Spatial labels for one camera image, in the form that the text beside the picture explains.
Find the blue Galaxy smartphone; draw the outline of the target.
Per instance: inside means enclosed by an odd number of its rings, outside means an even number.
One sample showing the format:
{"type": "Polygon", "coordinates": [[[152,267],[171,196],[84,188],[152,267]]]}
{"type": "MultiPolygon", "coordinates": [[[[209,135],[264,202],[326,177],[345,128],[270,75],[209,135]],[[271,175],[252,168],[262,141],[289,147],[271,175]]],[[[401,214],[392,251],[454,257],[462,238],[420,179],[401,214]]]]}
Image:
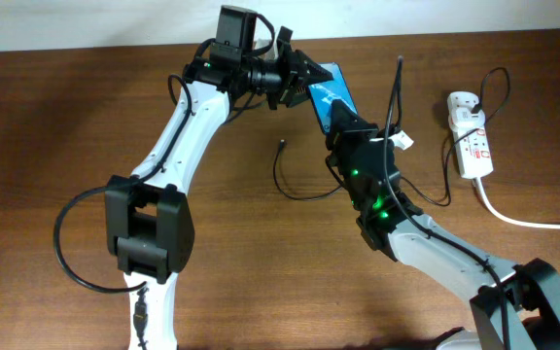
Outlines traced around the blue Galaxy smartphone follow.
{"type": "Polygon", "coordinates": [[[308,93],[321,131],[328,134],[332,125],[332,104],[341,100],[352,112],[357,113],[354,100],[336,62],[321,63],[332,74],[332,79],[308,87],[308,93]]]}

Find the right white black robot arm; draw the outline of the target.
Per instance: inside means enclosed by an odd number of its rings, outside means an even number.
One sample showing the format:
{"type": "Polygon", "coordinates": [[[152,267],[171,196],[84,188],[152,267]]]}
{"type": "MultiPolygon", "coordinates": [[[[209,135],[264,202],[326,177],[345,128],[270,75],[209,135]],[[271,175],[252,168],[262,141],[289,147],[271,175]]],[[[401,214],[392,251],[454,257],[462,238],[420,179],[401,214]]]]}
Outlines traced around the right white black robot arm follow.
{"type": "Polygon", "coordinates": [[[399,187],[393,143],[343,101],[331,106],[326,163],[348,191],[367,245],[412,266],[466,303],[474,332],[460,349],[560,349],[560,275],[549,263],[491,255],[440,227],[399,187]]]}

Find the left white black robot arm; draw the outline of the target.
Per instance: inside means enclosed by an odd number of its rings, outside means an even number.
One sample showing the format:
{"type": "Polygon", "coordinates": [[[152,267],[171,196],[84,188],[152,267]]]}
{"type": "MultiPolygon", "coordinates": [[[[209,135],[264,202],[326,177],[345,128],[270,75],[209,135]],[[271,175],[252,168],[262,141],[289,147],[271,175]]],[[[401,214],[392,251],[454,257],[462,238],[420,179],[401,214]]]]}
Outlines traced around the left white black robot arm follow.
{"type": "Polygon", "coordinates": [[[156,144],[129,176],[108,182],[107,247],[129,295],[132,349],[178,346],[176,283],[194,242],[188,192],[213,135],[231,122],[234,102],[244,94],[264,95],[270,109],[294,107],[307,100],[308,86],[332,77],[292,48],[289,28],[272,31],[270,42],[256,47],[256,23],[263,19],[252,10],[221,8],[215,37],[201,43],[174,78],[181,91],[156,144]]]}

